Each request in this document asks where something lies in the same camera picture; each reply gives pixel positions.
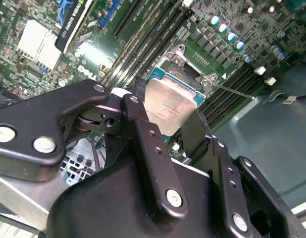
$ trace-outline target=gray metal panel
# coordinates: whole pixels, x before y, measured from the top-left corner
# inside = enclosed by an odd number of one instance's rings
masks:
[[[305,95],[306,68],[291,68],[276,85]],[[250,158],[293,208],[306,202],[306,101],[264,104],[266,98],[252,101],[214,134],[232,157]]]

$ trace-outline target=chip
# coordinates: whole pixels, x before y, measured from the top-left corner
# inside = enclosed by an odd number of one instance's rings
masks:
[[[236,29],[238,31],[242,31],[244,29],[244,24],[240,22],[238,25],[236,25]]]
[[[262,29],[263,29],[264,31],[266,31],[266,30],[268,29],[268,24],[267,24],[267,23],[264,23],[264,24],[262,25]]]

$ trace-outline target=black plastic bracket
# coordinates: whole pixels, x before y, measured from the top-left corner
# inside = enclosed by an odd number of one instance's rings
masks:
[[[69,121],[82,111],[105,102],[109,91],[93,80],[67,87],[0,109],[0,126],[14,130],[15,137],[0,142],[0,175],[29,181],[46,181],[55,176],[65,156],[64,132]],[[72,120],[61,129],[63,117]],[[34,149],[37,138],[51,139],[56,148],[50,153]]]
[[[106,137],[106,156],[111,164],[119,160],[128,146],[133,147],[150,216],[157,223],[172,227],[185,218],[188,201],[156,124],[149,122],[142,100],[126,94],[121,100],[124,126],[122,136]],[[180,195],[179,207],[168,201],[166,193]]]
[[[251,221],[261,235],[306,238],[306,229],[255,164],[245,157],[238,157],[234,164],[242,175]]]
[[[222,237],[260,237],[253,232],[238,168],[226,145],[210,133],[204,114],[196,110],[181,130],[186,155],[194,167],[212,178],[212,223],[216,233]]]

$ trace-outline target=black plastic arm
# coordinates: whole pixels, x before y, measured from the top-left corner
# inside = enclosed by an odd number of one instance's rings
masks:
[[[8,127],[15,137],[0,142],[0,175],[28,181],[46,181],[55,176],[65,156],[64,131],[69,121],[82,111],[105,102],[109,91],[93,80],[84,80],[67,87],[0,109],[0,126]],[[60,121],[66,117],[67,126]],[[34,149],[37,138],[46,137],[55,143],[50,153]]]

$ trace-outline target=green circuit board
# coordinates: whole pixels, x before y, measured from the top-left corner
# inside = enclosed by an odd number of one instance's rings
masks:
[[[264,66],[278,78],[291,66],[288,59],[306,52],[306,22],[296,19],[304,5],[288,8],[286,0],[72,0],[66,9],[64,1],[3,0],[1,83],[22,98],[85,78],[109,88],[128,87],[179,44],[185,45],[187,62],[203,75],[216,73],[218,84],[247,63]],[[68,49],[43,52],[46,42],[60,39],[76,7],[89,3]],[[249,7],[251,14],[244,12]],[[33,53],[39,29],[44,37]],[[235,35],[233,41],[227,39],[229,33]],[[239,42],[242,48],[237,49]]]

